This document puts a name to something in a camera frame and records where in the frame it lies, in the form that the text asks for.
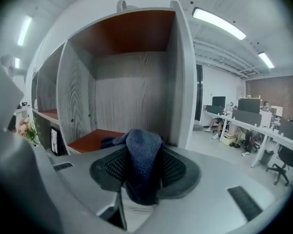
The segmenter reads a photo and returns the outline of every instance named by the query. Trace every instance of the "blue cloth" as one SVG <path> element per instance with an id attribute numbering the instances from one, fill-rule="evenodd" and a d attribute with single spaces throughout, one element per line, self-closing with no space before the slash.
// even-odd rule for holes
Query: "blue cloth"
<path id="1" fill-rule="evenodd" d="M 126 192 L 137 204 L 156 203 L 156 191 L 160 189 L 160 176 L 154 170 L 155 159 L 162 139 L 158 134 L 140 129 L 132 129 L 119 138 L 108 137 L 102 140 L 100 148 L 126 144 L 130 154 L 130 167 L 127 167 Z"/>

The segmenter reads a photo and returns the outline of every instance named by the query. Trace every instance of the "fluorescent light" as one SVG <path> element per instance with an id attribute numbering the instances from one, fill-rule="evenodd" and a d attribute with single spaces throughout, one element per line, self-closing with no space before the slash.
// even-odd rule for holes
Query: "fluorescent light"
<path id="1" fill-rule="evenodd" d="M 20 59 L 19 58 L 15 58 L 15 67 L 20 68 Z"/>
<path id="2" fill-rule="evenodd" d="M 21 32 L 20 32 L 20 36 L 19 36 L 19 40 L 18 40 L 18 45 L 23 46 L 24 44 L 24 40 L 25 40 L 25 36 L 27 33 L 27 30 L 29 28 L 29 25 L 31 23 L 32 18 L 29 16 L 26 16 L 23 24 L 21 25 Z"/>
<path id="3" fill-rule="evenodd" d="M 223 30 L 226 30 L 230 34 L 234 35 L 239 40 L 243 40 L 246 37 L 246 35 L 241 30 L 237 29 L 232 24 L 212 13 L 209 13 L 199 8 L 194 8 L 192 14 L 194 18 L 214 24 L 215 26 L 222 28 Z"/>
<path id="4" fill-rule="evenodd" d="M 267 56 L 264 52 L 259 53 L 258 56 L 264 61 L 264 63 L 265 63 L 269 68 L 274 68 L 273 63 L 269 60 L 268 56 Z"/>

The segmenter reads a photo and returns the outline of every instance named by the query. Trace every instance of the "shoe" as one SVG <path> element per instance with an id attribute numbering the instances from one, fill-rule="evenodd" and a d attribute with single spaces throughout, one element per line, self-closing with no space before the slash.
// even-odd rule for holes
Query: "shoe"
<path id="1" fill-rule="evenodd" d="M 243 157 L 246 157 L 247 155 L 250 155 L 250 153 L 249 152 L 245 152 L 245 153 L 242 154 Z"/>
<path id="2" fill-rule="evenodd" d="M 215 134 L 212 139 L 218 139 L 219 138 L 219 134 Z"/>

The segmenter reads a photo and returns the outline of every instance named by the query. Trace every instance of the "white ceiling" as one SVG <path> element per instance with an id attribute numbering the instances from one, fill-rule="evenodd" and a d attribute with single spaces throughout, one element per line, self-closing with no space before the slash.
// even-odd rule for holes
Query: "white ceiling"
<path id="1" fill-rule="evenodd" d="M 21 68 L 28 68 L 48 29 L 75 1 L 14 0 L 16 5 L 12 1 L 1 18 L 0 55 L 12 53 L 21 58 Z M 226 70 L 241 78 L 270 72 L 288 75 L 293 71 L 293 22 L 282 0 L 180 0 L 180 3 L 188 18 L 197 63 Z M 247 37 L 238 40 L 222 29 L 194 19 L 191 15 L 194 7 L 224 18 Z M 24 47 L 19 47 L 16 42 L 25 15 L 33 17 L 33 22 Z M 262 51 L 275 65 L 273 70 L 258 58 Z"/>

